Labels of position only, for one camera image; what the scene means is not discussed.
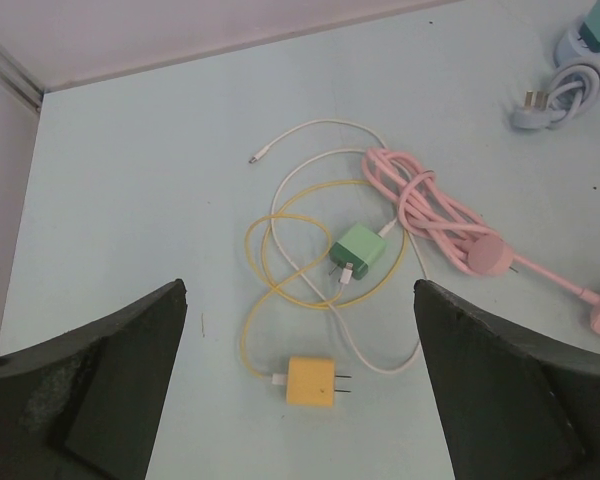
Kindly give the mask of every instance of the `tangled cable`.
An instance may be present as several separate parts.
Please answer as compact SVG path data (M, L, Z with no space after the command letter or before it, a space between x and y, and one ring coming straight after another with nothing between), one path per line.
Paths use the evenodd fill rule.
M409 233L436 242L460 271L473 276L500 275L516 261L592 305L600 302L597 293L515 253L480 215L442 192L435 184L436 174L425 170L412 155L371 148L362 159L362 171L369 183L396 205L400 224Z
M442 192L435 184L433 171L425 170L408 153L384 148L367 150L362 171L369 183L396 205L398 221L408 232L436 242L440 251L462 272L481 275L468 265L467 247L482 235L499 234L487 227L476 212ZM400 193L394 193L385 184L386 180ZM429 198L435 199L451 222L434 210Z
M545 91L527 92L524 106L514 111L511 121L528 130L557 129L587 112L599 99L600 61L578 57L560 65Z

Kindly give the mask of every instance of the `yellow charger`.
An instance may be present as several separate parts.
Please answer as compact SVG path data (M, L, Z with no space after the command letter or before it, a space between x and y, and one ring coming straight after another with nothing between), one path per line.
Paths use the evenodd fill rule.
M310 407L333 407L336 390L336 364L332 358L291 357L287 374L287 403Z

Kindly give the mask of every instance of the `yellow cable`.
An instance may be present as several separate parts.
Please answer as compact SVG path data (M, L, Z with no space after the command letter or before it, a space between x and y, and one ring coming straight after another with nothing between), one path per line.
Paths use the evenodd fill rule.
M251 364L251 362L248 358L248 355L247 355L247 346L246 346L247 335L249 333L249 328L251 326L253 318L255 317L255 314L260 309L262 304L271 295L273 295L274 293L277 293L278 295L280 295L281 297L290 301L291 303L294 303L295 305L299 305L299 306L306 307L306 308L317 309L317 310L328 309L329 308L328 305L329 304L333 305L333 303L336 302L342 295L342 289L341 289L337 295L335 295L333 298L331 298L330 300L328 300L326 302L308 303L308 302L304 302L302 300L299 300L299 299L289 295L282 289L282 287L284 285L291 282L295 278L298 278L300 275L307 272L311 268L318 265L322 260L324 260L327 257L327 255L329 254L329 249L331 248L331 244L332 244L331 233L329 232L327 227L324 226L322 223L320 223L319 221L317 221L311 217L307 217L305 215L284 213L285 210L288 207L290 207L292 204L294 204L297 200L301 199L302 197L308 195L311 192L320 190L322 188L335 187L335 186L340 186L340 185L370 185L370 184L364 180L339 180L339 181L335 181L335 182L327 182L327 183L321 183L318 185L314 185L312 187L309 187L309 188L301 191L300 193L296 194L295 196L293 196L290 200L288 200L282 206L282 208L280 208L280 210L277 213L275 213L273 215L267 215L265 217L262 217L262 218L256 220L254 223L251 224L251 226L247 230L247 233L244 238L244 249L245 249L245 254L247 256L247 261L249 263L249 266L253 269L253 271L256 273L256 275L258 275L260 280L262 280L263 283L265 283L270 288L270 290L262 298L260 298L260 300L258 300L256 302L256 304L251 308L251 311L249 312L249 315L247 315L247 319L245 320L244 326L242 328L242 335L240 337L240 357L242 358L242 362L244 363L247 370L249 370L249 372L251 372L256 377L263 378L263 377L267 377L267 375L256 370L253 367L253 365ZM290 277L287 277L285 280L283 280L282 282L280 282L278 284L276 284L273 279L273 275L271 274L271 271L269 269L269 265L267 262L267 256L266 256L266 244L271 235L271 225L269 225L267 227L267 230L263 237L262 245L260 248L262 270L264 271L264 274L260 270L258 265L256 264L256 261L254 260L253 255L251 254L251 251L249 248L249 240L251 238L251 234L253 233L253 230L261 223L270 221L270 220L275 220L275 219L290 219L290 220L298 220L298 221L310 223L310 224L315 225L318 228L320 228L327 237L327 248L322 252L322 254L320 254L315 260L313 260L307 266L299 269L293 275L291 275ZM391 279L393 274L396 272L398 266L400 265L400 263L402 262L402 260L404 258L404 254L406 253L407 246L408 246L408 237L407 237L407 234L405 233L405 231L403 230L402 247L400 249L400 253L398 254L398 257L397 257L395 263L393 264L393 266L391 267L389 272L385 275L385 277L375 287L373 287L371 290L369 290L367 293L365 293L357 298L354 298L352 300L349 300L347 302L344 302L342 304L334 305L334 306L336 306L337 308L349 307L349 306L355 305L356 303L359 303L363 300L366 300L367 298L369 298L372 295L374 295L375 293L377 293L378 290L380 290L380 288L382 288Z

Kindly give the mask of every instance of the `cable connector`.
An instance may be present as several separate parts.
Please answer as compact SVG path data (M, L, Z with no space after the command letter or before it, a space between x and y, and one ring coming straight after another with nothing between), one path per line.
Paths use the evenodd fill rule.
M288 376L286 373L274 373L271 375L271 385L283 387L287 384Z
M342 269L342 273L340 274L340 283L342 285L349 285L351 281L351 277L353 276L353 263L347 263Z
M249 163L256 163L258 160L260 160L262 157L264 157L269 152L270 148L271 148L271 144L265 145L264 147L262 147L262 149L260 151L258 151L258 153L256 153L253 157L251 157L251 159L249 160Z
M389 223L387 223L384 227L382 227L380 229L380 231L378 232L378 236L380 238L385 238L387 236L387 234L393 230L393 227L396 226L396 223L398 223L398 217L394 218L393 220L391 220Z
M524 130L540 130L549 127L552 121L552 110L547 108L548 100L547 92L527 92L524 106L516 108L511 116L513 126Z

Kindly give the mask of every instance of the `green charger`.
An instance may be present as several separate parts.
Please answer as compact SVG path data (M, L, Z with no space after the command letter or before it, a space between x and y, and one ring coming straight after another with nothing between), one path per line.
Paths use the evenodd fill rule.
M345 268L348 263L353 265L353 278L360 280L386 248L387 241L384 238L356 223L333 244L329 250L329 258L340 268Z

